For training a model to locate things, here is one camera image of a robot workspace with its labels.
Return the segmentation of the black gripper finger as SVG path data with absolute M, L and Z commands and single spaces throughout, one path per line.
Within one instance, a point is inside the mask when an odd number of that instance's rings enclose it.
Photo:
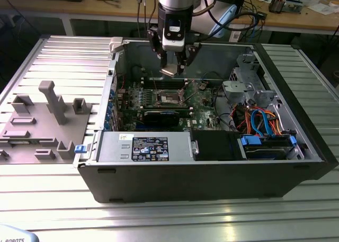
M 200 51 L 200 43 L 185 45 L 184 49 L 176 52 L 177 58 L 177 74 L 184 72 L 184 69 L 192 64 Z
M 165 67 L 167 65 L 167 52 L 162 47 L 156 28 L 149 28 L 147 30 L 147 39 L 149 40 L 152 51 L 155 52 L 160 59 L 160 66 Z

